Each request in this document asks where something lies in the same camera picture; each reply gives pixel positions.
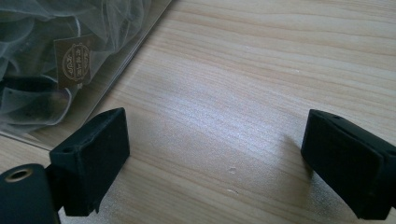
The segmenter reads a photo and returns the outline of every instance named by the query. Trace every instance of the black plastic part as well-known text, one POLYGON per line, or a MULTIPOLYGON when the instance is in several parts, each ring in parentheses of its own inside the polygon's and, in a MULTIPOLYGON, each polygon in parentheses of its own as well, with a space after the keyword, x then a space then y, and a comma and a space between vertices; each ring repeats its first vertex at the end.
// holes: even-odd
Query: black plastic part
POLYGON ((47 77, 4 77, 0 81, 0 91, 5 87, 17 91, 43 92, 55 90, 57 84, 47 77))
POLYGON ((0 223, 60 223, 62 206, 68 216, 98 212, 129 154, 124 109, 97 115, 49 153, 46 169, 27 164, 0 175, 0 223))
POLYGON ((0 223, 60 223, 46 171, 26 164, 0 175, 0 223))
POLYGON ((49 153, 50 173, 62 176, 54 198, 64 200, 68 216, 85 217, 99 205, 130 155, 123 108, 102 113, 49 153))
POLYGON ((387 218, 396 202, 396 147, 346 119, 310 110, 302 155, 358 218, 387 218))

